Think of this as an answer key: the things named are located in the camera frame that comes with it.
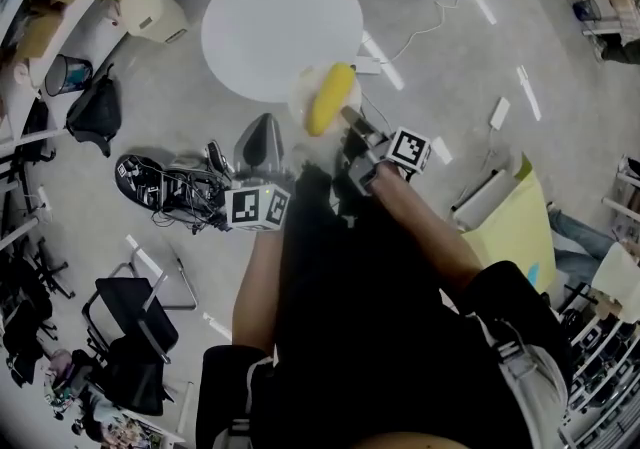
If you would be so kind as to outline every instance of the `black and white marker cube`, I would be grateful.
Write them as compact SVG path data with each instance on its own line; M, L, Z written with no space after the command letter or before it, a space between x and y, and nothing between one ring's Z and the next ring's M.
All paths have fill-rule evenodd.
M427 164L429 145L428 138L398 127L385 157L403 168L422 173Z
M266 184L226 191L227 225L251 231L280 230L289 205L289 193Z

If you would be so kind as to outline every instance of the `round tabletop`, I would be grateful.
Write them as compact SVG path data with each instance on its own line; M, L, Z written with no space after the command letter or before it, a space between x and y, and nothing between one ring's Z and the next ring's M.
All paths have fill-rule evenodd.
M230 90L264 102L287 102L310 66L352 63L362 41L358 0L211 0L202 49Z

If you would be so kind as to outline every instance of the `black backpack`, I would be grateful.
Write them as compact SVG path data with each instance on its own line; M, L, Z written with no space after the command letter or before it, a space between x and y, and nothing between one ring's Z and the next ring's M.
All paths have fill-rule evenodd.
M111 155L109 142L118 133L122 125L120 103L109 71L92 82L82 96L73 103L67 113L67 130L79 142L95 143L104 157Z

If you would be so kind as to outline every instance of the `white cable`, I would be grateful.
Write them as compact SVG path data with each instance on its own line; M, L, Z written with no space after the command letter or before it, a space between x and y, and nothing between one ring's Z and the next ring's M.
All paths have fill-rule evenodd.
M367 102L371 105L371 107L373 109L375 109L378 112L378 115L380 115L382 117L382 119L384 120L385 124L387 124L387 127L389 128L389 134L391 134L393 132L393 130L391 129L391 124L389 123L389 120L387 120L387 117L384 116L384 113L382 111L380 111L377 106L371 102L371 99L369 99L369 97L367 97L367 94L364 93L364 90L362 91L362 96L367 99Z
M407 50L407 48L409 47L409 45L411 45L411 42L413 41L413 39L416 36L424 35L425 33L430 33L431 31L435 31L436 29L442 27L442 25L445 23L445 20L446 20L445 11L447 9L454 10L454 9L458 8L458 2L459 1L460 0L455 0L455 2L453 3L452 6L443 5L440 1L434 1L433 3L436 6L439 6L442 9L442 12L441 12L441 15L440 15L440 23L437 26L434 26L433 28L424 29L424 30L421 30L421 31L416 31L415 33L413 33L409 37L409 40L407 40L407 43L404 45L404 47L402 49L400 49L400 51L398 51L398 53L393 58L391 58L387 63L391 63L391 62L397 60L398 58L400 58L402 53L404 53Z

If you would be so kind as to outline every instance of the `sleeve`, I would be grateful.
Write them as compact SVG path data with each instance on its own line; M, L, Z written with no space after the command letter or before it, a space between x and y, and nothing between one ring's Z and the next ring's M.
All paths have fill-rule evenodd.
M244 415L247 371L266 356L248 346L215 346L206 351L196 419L197 449L211 449L231 421Z
M498 262L481 271L465 289L461 306L487 324L507 321L524 342L547 350L567 387L571 386L569 340L551 309L513 262Z

